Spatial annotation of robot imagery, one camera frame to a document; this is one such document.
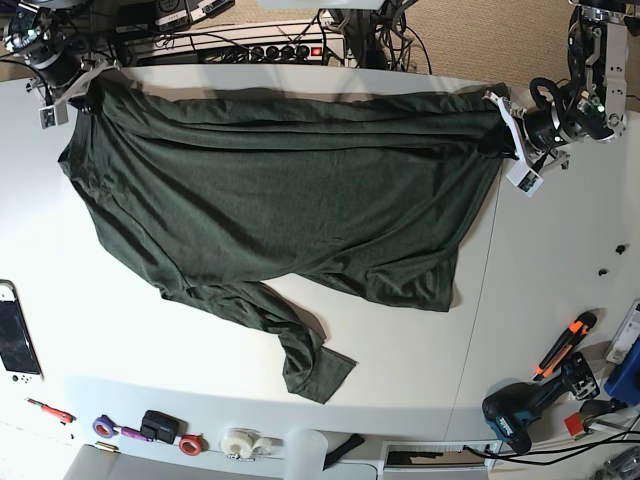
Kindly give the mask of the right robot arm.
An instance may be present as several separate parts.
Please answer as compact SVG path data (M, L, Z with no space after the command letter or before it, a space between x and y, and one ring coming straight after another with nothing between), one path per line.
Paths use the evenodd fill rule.
M3 64L31 73L27 91L40 97L41 119L62 122L67 106L84 114L101 110L103 95L93 82L120 62L98 28L107 15L96 1L3 1L12 16L1 34Z

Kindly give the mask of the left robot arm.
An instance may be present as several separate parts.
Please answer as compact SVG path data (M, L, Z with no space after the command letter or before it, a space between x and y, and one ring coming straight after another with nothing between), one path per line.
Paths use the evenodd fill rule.
M536 77L529 83L534 106L517 106L488 90L513 140L512 184L541 180L549 158L564 163L563 147L590 138L608 142L626 128L627 37L639 34L637 1L573 1L567 33L566 83Z

